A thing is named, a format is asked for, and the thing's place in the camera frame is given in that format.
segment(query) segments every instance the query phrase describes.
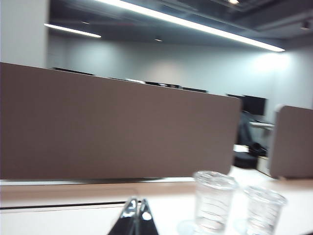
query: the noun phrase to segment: fluorescent light strip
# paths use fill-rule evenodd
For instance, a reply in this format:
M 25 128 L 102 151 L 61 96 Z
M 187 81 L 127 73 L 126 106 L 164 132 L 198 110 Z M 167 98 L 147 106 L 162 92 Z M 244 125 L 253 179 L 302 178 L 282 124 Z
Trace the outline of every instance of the fluorescent light strip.
M 90 37 L 94 37 L 94 38 L 101 38 L 100 35 L 93 34 L 93 33 L 87 33 L 87 32 L 79 31 L 79 30 L 76 30 L 76 29 L 64 28 L 64 27 L 61 27 L 61 26 L 56 26 L 56 25 L 48 24 L 48 23 L 46 23 L 44 25 L 47 26 L 47 27 L 50 27 L 50 28 L 55 28 L 55 29 L 59 29 L 59 30 L 63 30 L 63 31 L 71 32 L 71 33 L 78 33 L 78 34 L 82 34 L 82 35 L 86 35 L 86 36 L 90 36 Z
M 191 21 L 187 21 L 187 20 L 183 20 L 181 18 L 175 17 L 175 16 L 170 16 L 161 12 L 157 12 L 142 6 L 138 6 L 138 5 L 134 5 L 125 1 L 121 1 L 121 0 L 95 0 L 95 1 L 100 1 L 109 5 L 113 5 L 113 6 L 117 6 L 123 9 L 127 9 L 130 11 L 134 11 L 137 12 L 139 14 L 142 15 L 146 15 L 146 16 L 150 16 L 153 18 L 157 18 L 160 20 L 164 20 L 164 21 L 168 21 L 174 24 L 179 24 L 188 28 L 193 28 L 202 32 L 206 32 L 206 33 L 211 33 L 211 34 L 215 34 L 221 37 L 225 37 L 225 38 L 229 38 L 235 41 L 239 41 L 242 43 L 246 43 L 246 44 L 250 44 L 256 47 L 261 47 L 264 49 L 268 49 L 268 50 L 272 50 L 272 51 L 277 51 L 277 52 L 281 52 L 284 51 L 284 49 L 281 49 L 279 47 L 275 47 L 266 43 L 261 43 L 258 42 L 256 40 L 250 39 L 250 38 L 246 38 L 243 36 L 239 36 L 233 33 L 228 33 L 219 29 L 215 29 L 215 28 L 211 28 L 199 23 L 194 23 Z

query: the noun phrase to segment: dark ceiling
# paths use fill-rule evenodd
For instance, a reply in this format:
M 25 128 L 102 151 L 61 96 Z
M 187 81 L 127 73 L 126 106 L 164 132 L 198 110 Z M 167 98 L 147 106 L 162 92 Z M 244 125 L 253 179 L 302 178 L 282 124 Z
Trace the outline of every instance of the dark ceiling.
M 237 5 L 228 0 L 126 1 L 277 46 L 313 33 L 301 29 L 304 21 L 313 26 L 313 0 L 239 0 Z M 159 35 L 164 43 L 241 46 L 94 0 L 51 0 L 50 23 L 96 33 L 103 40 L 155 42 Z

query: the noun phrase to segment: brown desk divider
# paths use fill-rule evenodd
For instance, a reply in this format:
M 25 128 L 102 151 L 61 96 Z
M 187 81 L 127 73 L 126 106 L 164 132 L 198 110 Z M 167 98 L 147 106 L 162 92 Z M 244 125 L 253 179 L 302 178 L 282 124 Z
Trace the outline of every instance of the brown desk divider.
M 239 112 L 231 97 L 1 63 L 1 178 L 228 173 Z

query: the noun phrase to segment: wall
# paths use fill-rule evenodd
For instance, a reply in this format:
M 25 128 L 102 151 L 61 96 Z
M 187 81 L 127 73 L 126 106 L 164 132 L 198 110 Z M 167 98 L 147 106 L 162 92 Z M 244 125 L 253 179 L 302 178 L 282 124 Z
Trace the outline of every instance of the wall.
M 48 6 L 49 0 L 1 0 L 2 62 L 46 66 Z
M 211 94 L 246 94 L 268 99 L 273 119 L 277 53 L 258 49 L 106 42 L 49 37 L 48 66 L 103 77 L 179 84 Z
M 276 76 L 275 103 L 313 108 L 313 46 L 287 50 Z

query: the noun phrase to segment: water glass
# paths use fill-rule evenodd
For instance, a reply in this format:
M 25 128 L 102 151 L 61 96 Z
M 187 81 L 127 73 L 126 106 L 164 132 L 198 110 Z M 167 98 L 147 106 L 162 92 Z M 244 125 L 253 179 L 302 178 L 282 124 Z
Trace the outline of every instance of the water glass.
M 247 187 L 244 192 L 249 198 L 247 235 L 272 235 L 283 205 L 287 200 L 275 191 L 259 187 Z
M 222 233 L 237 182 L 214 171 L 198 171 L 193 177 L 197 183 L 195 223 L 198 230 L 203 234 Z

